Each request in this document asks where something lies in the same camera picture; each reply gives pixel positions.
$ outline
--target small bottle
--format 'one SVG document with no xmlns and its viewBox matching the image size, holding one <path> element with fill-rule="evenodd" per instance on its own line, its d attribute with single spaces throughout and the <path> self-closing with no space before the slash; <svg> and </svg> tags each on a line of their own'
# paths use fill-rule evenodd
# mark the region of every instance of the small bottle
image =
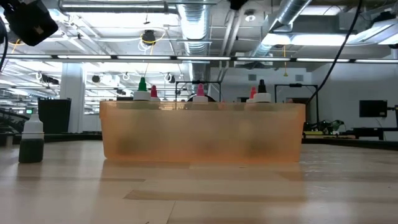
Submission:
<svg viewBox="0 0 398 224">
<path fill-rule="evenodd" d="M 134 101 L 150 101 L 150 93 L 147 91 L 147 83 L 145 78 L 141 77 L 138 84 L 138 91 L 134 92 Z"/>
<path fill-rule="evenodd" d="M 247 103 L 254 103 L 254 94 L 256 94 L 256 87 L 251 88 L 250 99 L 246 100 Z"/>
<path fill-rule="evenodd" d="M 198 85 L 197 95 L 193 97 L 192 102 L 194 103 L 207 103 L 209 99 L 205 97 L 205 91 L 203 89 L 203 84 Z"/>
<path fill-rule="evenodd" d="M 155 85 L 153 85 L 150 89 L 150 100 L 152 102 L 160 102 L 159 97 L 157 97 L 157 90 Z"/>
<path fill-rule="evenodd" d="M 271 94 L 267 93 L 266 84 L 264 83 L 264 80 L 260 80 L 259 88 L 257 89 L 257 93 L 254 94 L 253 100 L 255 103 L 271 102 Z"/>
<path fill-rule="evenodd" d="M 22 132 L 21 143 L 19 144 L 20 163 L 41 162 L 44 151 L 43 123 L 38 114 L 32 114 L 30 119 L 25 122 L 24 132 Z"/>
</svg>

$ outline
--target black bottle cap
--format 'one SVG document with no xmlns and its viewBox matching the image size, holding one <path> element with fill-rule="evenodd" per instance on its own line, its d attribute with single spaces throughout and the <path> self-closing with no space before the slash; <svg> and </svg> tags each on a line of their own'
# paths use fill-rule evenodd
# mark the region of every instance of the black bottle cap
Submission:
<svg viewBox="0 0 398 224">
<path fill-rule="evenodd" d="M 260 80 L 259 88 L 257 90 L 257 93 L 266 93 L 266 84 L 264 83 L 264 80 Z"/>
</svg>

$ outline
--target translucent orange container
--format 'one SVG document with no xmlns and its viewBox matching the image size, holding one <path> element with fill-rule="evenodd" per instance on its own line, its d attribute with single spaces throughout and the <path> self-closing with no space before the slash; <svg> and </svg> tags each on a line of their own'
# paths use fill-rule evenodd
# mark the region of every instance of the translucent orange container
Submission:
<svg viewBox="0 0 398 224">
<path fill-rule="evenodd" d="M 297 162 L 305 105 L 102 101 L 108 159 Z"/>
</svg>

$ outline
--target green bottle cap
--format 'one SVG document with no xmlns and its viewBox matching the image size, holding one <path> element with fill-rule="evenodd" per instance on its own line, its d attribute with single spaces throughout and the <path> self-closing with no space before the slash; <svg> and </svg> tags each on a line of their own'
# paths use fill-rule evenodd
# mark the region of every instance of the green bottle cap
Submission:
<svg viewBox="0 0 398 224">
<path fill-rule="evenodd" d="M 138 91 L 147 91 L 147 83 L 145 82 L 144 77 L 141 77 L 139 80 Z"/>
</svg>

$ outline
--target red bottle cap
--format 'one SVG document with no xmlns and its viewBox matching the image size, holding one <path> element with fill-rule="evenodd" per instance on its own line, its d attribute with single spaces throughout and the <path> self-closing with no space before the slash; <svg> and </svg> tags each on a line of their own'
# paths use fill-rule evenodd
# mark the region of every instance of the red bottle cap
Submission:
<svg viewBox="0 0 398 224">
<path fill-rule="evenodd" d="M 153 85 L 152 88 L 150 89 L 150 97 L 156 97 L 157 98 L 157 90 L 156 86 Z"/>
<path fill-rule="evenodd" d="M 253 99 L 254 98 L 254 94 L 256 94 L 256 93 L 257 93 L 256 87 L 254 86 L 254 87 L 251 88 L 250 99 Z"/>
<path fill-rule="evenodd" d="M 203 90 L 203 84 L 198 85 L 197 96 L 205 96 L 205 91 Z"/>
</svg>

